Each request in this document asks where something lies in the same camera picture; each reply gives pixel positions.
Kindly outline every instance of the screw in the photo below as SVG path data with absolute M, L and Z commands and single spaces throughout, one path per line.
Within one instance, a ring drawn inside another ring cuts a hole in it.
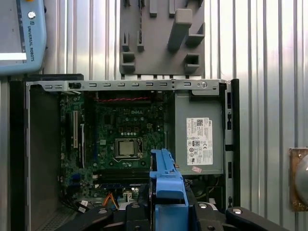
M 106 212 L 107 212 L 107 210 L 104 209 L 104 208 L 102 208 L 102 209 L 100 209 L 100 210 L 98 211 L 99 214 L 104 214 L 104 213 L 106 213 Z
M 234 209 L 232 210 L 232 212 L 235 213 L 235 214 L 241 214 L 241 213 L 242 213 L 242 211 L 239 210 L 239 209 L 237 209 L 237 208 L 234 208 Z
M 200 208 L 206 208 L 207 206 L 206 206 L 206 204 L 204 204 L 204 203 L 200 203 L 200 204 L 199 204 L 199 207 L 200 207 Z
M 206 83 L 206 82 L 202 82 L 202 83 L 201 83 L 201 87 L 202 87 L 202 88 L 206 88 L 206 87 L 207 87 L 207 83 Z
M 33 11 L 30 11 L 30 12 L 28 13 L 28 18 L 29 18 L 29 19 L 34 19 L 36 16 L 37 16 L 37 15 L 36 15 L 35 12 L 33 12 Z
M 214 230 L 215 230 L 215 227 L 213 227 L 213 226 L 208 226 L 207 229 L 210 230 L 210 231 L 214 231 Z

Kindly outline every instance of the round metal object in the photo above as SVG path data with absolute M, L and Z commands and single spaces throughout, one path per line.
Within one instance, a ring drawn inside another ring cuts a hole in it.
M 98 211 L 99 214 L 104 214 L 104 213 L 107 213 L 107 210 L 102 208 Z
M 201 87 L 202 87 L 202 88 L 206 88 L 206 87 L 207 87 L 207 83 L 206 83 L 206 82 L 202 82 L 202 83 L 201 83 Z
M 34 11 L 30 11 L 30 12 L 28 13 L 28 18 L 29 18 L 29 19 L 34 19 L 36 16 L 37 16 L 37 15 L 35 14 Z
M 295 188 L 297 195 L 304 204 L 308 204 L 308 155 L 299 162 L 295 173 Z
M 232 210 L 232 212 L 235 213 L 235 214 L 241 214 L 242 213 L 242 211 L 240 209 L 238 209 L 238 208 L 234 208 Z
M 199 207 L 200 207 L 200 208 L 206 208 L 207 206 L 206 206 L 206 204 L 204 204 L 204 203 L 200 203 L 200 204 L 199 204 Z

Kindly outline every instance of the blue device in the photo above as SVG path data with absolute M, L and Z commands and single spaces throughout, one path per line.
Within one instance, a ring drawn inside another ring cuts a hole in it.
M 43 0 L 2 1 L 0 28 L 0 76 L 40 70 L 46 49 Z
M 156 165 L 155 171 L 150 171 L 156 194 L 154 230 L 187 231 L 188 200 L 183 177 L 176 170 L 175 162 L 167 149 L 152 150 L 151 155 Z

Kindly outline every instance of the sticker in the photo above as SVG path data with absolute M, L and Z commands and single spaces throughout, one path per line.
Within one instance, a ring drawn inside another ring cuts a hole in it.
M 208 202 L 211 203 L 211 204 L 213 204 L 213 205 L 216 205 L 216 201 L 215 201 L 214 198 L 209 198 L 209 199 L 208 199 Z
M 86 209 L 85 208 L 82 208 L 82 207 L 79 207 L 78 211 L 82 212 L 82 213 L 85 213 Z
M 193 166 L 192 171 L 197 172 L 197 173 L 201 173 L 202 169 L 196 166 Z
M 83 206 L 85 206 L 85 207 L 88 206 L 88 202 L 87 202 L 87 201 L 81 201 L 81 204 L 82 204 Z
M 209 118 L 187 118 L 186 129 L 187 165 L 212 165 L 212 120 Z

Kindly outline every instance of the power supply label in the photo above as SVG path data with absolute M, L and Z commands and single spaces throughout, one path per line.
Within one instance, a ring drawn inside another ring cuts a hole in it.
M 187 165 L 213 164 L 212 120 L 187 118 Z

